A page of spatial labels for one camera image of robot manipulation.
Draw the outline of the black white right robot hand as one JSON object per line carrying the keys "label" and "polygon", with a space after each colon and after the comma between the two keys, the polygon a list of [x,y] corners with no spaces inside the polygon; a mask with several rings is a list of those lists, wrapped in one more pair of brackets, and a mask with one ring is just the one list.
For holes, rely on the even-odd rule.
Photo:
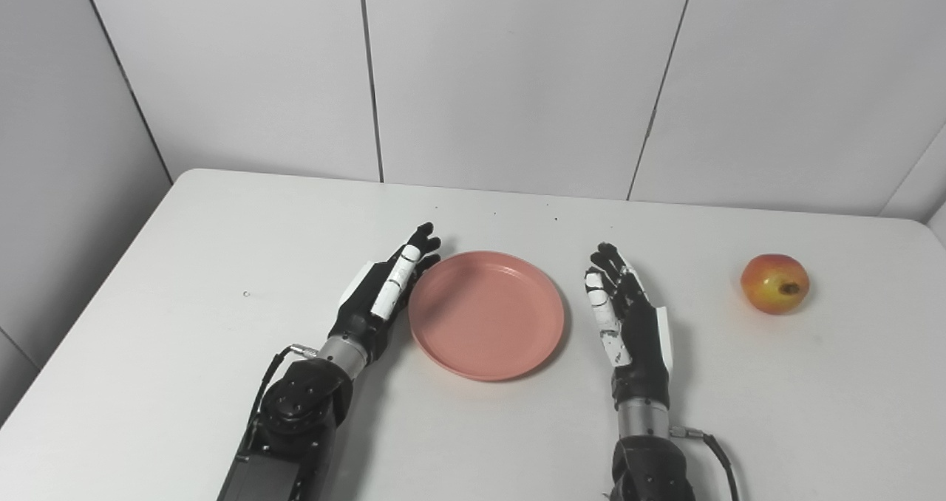
{"label": "black white right robot hand", "polygon": [[615,245],[601,242],[589,259],[585,292],[613,369],[615,404],[639,399],[671,406],[673,351],[665,308],[653,305]]}

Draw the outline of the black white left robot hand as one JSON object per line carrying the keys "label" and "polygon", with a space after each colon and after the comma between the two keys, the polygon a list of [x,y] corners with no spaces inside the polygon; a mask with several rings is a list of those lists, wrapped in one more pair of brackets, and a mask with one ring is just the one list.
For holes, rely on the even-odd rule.
{"label": "black white left robot hand", "polygon": [[440,261],[432,222],[419,225],[385,261],[366,262],[342,293],[329,337],[354,344],[370,365],[387,350],[392,323],[408,305],[419,278]]}

